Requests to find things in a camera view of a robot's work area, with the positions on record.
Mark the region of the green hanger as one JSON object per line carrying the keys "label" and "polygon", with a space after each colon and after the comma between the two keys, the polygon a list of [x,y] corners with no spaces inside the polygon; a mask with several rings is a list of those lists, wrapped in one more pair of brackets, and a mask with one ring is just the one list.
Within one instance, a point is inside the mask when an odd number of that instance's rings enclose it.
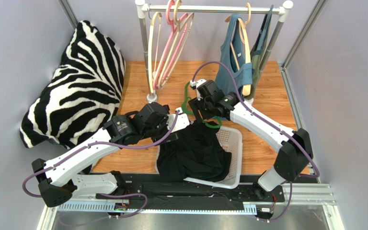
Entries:
{"label": "green hanger", "polygon": [[[187,114],[187,115],[194,115],[193,109],[188,109],[188,106],[191,107],[191,100],[192,98],[188,95],[188,86],[190,85],[190,83],[188,82],[185,87],[184,87],[184,101],[182,103],[182,111]],[[203,120],[202,123],[205,124],[207,127],[212,128],[212,129],[218,129],[222,126],[222,121],[219,117],[215,116],[214,117],[217,121],[218,124],[212,125],[209,122]]]}

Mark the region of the cream white hanger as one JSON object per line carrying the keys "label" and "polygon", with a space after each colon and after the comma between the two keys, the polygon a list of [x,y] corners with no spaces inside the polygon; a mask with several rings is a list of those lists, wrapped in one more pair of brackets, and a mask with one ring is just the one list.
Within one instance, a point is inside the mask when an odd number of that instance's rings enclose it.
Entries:
{"label": "cream white hanger", "polygon": [[148,40],[148,80],[149,80],[149,90],[150,90],[150,94],[154,94],[154,88],[153,88],[153,68],[152,68],[152,58],[153,58],[153,38],[154,38],[154,28],[155,28],[155,24],[158,21],[159,23],[159,28],[161,28],[161,18],[162,18],[162,14],[160,11],[155,12],[155,14],[153,15],[151,21],[150,21],[150,28],[149,28],[149,40]]}

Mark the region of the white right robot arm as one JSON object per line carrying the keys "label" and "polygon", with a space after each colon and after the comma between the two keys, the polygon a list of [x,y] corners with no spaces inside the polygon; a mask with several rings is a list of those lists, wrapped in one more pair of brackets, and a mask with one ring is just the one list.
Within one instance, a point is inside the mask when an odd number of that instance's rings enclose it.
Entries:
{"label": "white right robot arm", "polygon": [[293,130],[262,114],[236,92],[225,94],[212,80],[191,80],[196,98],[189,105],[197,122],[222,117],[243,126],[277,152],[274,165],[257,180],[261,192],[271,192],[283,182],[293,182],[313,159],[311,138],[303,128]]}

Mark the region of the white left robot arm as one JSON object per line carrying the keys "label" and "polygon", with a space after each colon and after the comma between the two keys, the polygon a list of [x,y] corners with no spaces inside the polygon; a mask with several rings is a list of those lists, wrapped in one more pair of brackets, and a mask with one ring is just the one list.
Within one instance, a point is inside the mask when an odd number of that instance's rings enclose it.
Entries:
{"label": "white left robot arm", "polygon": [[177,140],[176,131],[190,124],[187,115],[177,108],[153,102],[141,110],[116,115],[90,138],[52,160],[32,163],[38,189],[47,207],[57,207],[73,197],[108,197],[124,187],[119,172],[81,174],[101,158],[122,149],[142,150]]}

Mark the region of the blue ribbed tank top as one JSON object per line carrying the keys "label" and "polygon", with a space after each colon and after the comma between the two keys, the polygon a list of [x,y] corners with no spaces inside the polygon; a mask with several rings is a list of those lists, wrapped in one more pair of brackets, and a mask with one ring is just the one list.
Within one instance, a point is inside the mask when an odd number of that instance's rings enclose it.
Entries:
{"label": "blue ribbed tank top", "polygon": [[238,14],[232,14],[226,21],[227,33],[220,47],[220,62],[224,66],[219,66],[215,83],[225,94],[239,91],[246,97],[251,93],[253,83],[253,66],[246,26]]}

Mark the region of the olive green tank top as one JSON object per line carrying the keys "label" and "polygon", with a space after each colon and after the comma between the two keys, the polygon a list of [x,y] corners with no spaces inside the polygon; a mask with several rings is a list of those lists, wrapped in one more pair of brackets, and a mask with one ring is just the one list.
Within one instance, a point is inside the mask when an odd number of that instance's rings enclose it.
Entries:
{"label": "olive green tank top", "polygon": [[257,87],[257,84],[258,84],[258,81],[259,81],[259,70],[260,70],[260,65],[261,65],[261,62],[262,62],[263,54],[262,55],[251,56],[251,63],[252,63],[252,66],[253,66],[253,68],[252,68],[253,83],[252,83],[252,86],[251,86],[251,93],[248,96],[245,97],[247,100],[253,99],[253,97],[255,95],[256,87]]}

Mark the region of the blue grey hanger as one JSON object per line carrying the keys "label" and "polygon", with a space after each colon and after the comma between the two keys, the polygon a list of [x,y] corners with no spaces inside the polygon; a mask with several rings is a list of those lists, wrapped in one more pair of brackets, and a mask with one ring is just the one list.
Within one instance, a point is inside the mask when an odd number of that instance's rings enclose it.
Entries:
{"label": "blue grey hanger", "polygon": [[255,41],[253,48],[250,51],[251,56],[262,55],[267,43],[268,32],[270,29],[272,13],[274,5],[271,5],[269,12],[264,16],[258,37]]}

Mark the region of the white plastic laundry basket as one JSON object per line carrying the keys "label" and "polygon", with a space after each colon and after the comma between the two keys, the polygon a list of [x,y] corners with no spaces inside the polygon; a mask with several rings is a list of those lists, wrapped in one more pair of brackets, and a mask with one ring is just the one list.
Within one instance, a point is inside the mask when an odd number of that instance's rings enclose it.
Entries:
{"label": "white plastic laundry basket", "polygon": [[204,180],[198,180],[194,178],[185,178],[180,181],[192,182],[196,184],[208,185],[212,187],[219,187],[225,189],[234,189],[240,182],[240,175],[242,169],[242,134],[240,131],[221,126],[220,131],[217,133],[218,141],[223,149],[232,154],[229,174],[225,179],[218,182],[209,182]]}

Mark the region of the zebra striped pillow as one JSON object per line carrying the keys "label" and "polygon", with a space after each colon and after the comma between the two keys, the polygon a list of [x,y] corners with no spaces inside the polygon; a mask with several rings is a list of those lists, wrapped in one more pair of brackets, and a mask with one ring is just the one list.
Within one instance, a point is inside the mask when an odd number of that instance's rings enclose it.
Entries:
{"label": "zebra striped pillow", "polygon": [[51,82],[22,119],[23,145],[71,149],[92,137],[116,115],[125,74],[119,45],[92,22],[78,22]]}

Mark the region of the white metal clothes rack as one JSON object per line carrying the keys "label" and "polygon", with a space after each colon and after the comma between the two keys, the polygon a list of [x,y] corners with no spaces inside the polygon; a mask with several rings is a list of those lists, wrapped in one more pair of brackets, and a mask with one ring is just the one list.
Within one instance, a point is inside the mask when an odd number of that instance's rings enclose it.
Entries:
{"label": "white metal clothes rack", "polygon": [[149,46],[149,38],[147,35],[147,27],[146,27],[146,16],[149,12],[162,12],[168,11],[173,12],[176,9],[178,12],[185,13],[247,13],[247,14],[269,14],[272,12],[273,15],[278,15],[278,21],[273,31],[273,34],[269,40],[268,45],[265,48],[263,53],[260,67],[259,67],[259,76],[262,75],[268,59],[272,53],[272,49],[277,41],[277,38],[280,34],[282,26],[286,21],[291,9],[293,8],[293,1],[286,0],[283,5],[278,8],[273,8],[272,10],[265,7],[230,7],[230,6],[196,6],[196,5],[187,5],[187,6],[171,6],[169,4],[166,5],[151,5],[146,3],[145,0],[135,0],[135,5],[138,13],[138,18],[140,22],[140,32],[141,39],[143,44],[143,53],[144,53],[144,63],[145,63],[145,73],[148,78],[147,84],[149,89],[149,94],[147,95],[148,102],[157,101],[158,97],[156,95],[156,90],[153,89],[152,86],[152,77],[149,64],[150,60],[150,46]]}

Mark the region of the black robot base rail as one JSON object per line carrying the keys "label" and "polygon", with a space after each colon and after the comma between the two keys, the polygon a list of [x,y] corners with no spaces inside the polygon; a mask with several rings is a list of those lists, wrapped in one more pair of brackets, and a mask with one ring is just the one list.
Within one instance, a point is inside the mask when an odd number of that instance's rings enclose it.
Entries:
{"label": "black robot base rail", "polygon": [[257,175],[241,176],[241,184],[234,189],[225,189],[191,182],[162,182],[157,175],[125,175],[130,179],[118,192],[139,195],[123,198],[106,198],[94,195],[87,198],[72,198],[58,206],[65,211],[90,211],[133,213],[137,210],[148,213],[272,213],[277,205],[290,202],[288,184],[277,186],[264,193],[257,188]]}

